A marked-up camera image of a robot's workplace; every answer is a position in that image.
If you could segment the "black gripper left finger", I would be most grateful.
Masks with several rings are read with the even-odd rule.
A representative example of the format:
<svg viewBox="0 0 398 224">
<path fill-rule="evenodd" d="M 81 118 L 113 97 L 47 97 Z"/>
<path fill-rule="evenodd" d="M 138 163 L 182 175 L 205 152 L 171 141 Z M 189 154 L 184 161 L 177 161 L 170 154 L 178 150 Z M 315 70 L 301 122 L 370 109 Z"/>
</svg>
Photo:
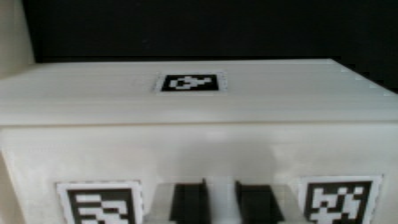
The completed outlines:
<svg viewBox="0 0 398 224">
<path fill-rule="evenodd" d="M 177 224 L 210 224 L 207 181 L 177 184 L 170 220 Z"/>
</svg>

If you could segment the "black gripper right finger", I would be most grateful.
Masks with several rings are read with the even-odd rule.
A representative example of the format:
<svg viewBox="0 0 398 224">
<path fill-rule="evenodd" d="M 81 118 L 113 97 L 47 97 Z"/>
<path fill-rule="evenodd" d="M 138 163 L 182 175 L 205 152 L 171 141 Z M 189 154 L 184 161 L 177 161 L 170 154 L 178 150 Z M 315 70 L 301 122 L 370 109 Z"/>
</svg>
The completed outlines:
<svg viewBox="0 0 398 224">
<path fill-rule="evenodd" d="M 235 182 L 242 224 L 278 224 L 285 220 L 278 199 L 269 185 Z"/>
</svg>

